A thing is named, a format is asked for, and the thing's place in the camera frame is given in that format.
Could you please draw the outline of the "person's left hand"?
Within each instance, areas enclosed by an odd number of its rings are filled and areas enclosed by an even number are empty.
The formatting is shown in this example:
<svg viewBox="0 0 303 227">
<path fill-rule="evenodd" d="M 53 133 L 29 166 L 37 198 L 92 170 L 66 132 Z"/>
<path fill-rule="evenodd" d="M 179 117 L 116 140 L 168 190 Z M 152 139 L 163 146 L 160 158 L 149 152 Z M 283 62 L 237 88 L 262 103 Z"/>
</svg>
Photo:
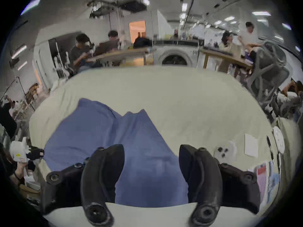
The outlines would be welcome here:
<svg viewBox="0 0 303 227">
<path fill-rule="evenodd" d="M 12 175 L 10 176 L 11 180 L 16 186 L 25 184 L 25 171 L 34 171 L 36 166 L 32 160 L 28 162 L 14 162 L 14 170 Z"/>
</svg>

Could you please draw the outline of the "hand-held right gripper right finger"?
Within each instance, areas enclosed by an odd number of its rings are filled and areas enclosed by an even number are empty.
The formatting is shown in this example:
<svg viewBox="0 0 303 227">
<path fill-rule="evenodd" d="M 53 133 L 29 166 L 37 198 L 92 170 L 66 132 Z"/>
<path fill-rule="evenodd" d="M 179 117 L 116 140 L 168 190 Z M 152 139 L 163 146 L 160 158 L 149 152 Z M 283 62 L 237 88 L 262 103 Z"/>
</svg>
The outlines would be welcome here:
<svg viewBox="0 0 303 227">
<path fill-rule="evenodd" d="M 261 193 L 255 173 L 219 163 L 206 148 L 187 144 L 180 146 L 179 166 L 188 184 L 188 202 L 197 203 L 190 227 L 212 225 L 221 206 L 259 212 Z"/>
</svg>

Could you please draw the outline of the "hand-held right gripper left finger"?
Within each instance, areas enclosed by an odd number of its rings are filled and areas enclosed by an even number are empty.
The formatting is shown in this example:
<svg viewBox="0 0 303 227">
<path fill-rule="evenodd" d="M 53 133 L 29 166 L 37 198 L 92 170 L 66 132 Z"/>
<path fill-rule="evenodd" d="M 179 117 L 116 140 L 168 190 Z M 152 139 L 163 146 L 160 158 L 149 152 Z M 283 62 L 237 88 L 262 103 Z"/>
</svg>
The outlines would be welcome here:
<svg viewBox="0 0 303 227">
<path fill-rule="evenodd" d="M 124 147 L 115 144 L 106 149 L 97 148 L 83 163 L 50 172 L 41 188 L 41 213 L 82 206 L 93 226 L 112 227 L 114 217 L 106 203 L 115 203 L 115 186 L 124 162 Z"/>
</svg>

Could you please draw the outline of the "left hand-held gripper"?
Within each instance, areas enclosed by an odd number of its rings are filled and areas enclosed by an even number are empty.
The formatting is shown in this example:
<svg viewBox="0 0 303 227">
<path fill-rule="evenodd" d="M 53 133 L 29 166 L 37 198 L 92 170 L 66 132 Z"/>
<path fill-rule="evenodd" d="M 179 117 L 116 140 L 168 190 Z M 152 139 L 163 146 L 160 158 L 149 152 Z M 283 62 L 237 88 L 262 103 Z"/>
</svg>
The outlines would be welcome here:
<svg viewBox="0 0 303 227">
<path fill-rule="evenodd" d="M 27 163 L 29 160 L 37 160 L 44 157 L 44 149 L 28 146 L 27 138 L 22 141 L 13 141 L 10 146 L 10 155 L 15 162 Z"/>
</svg>

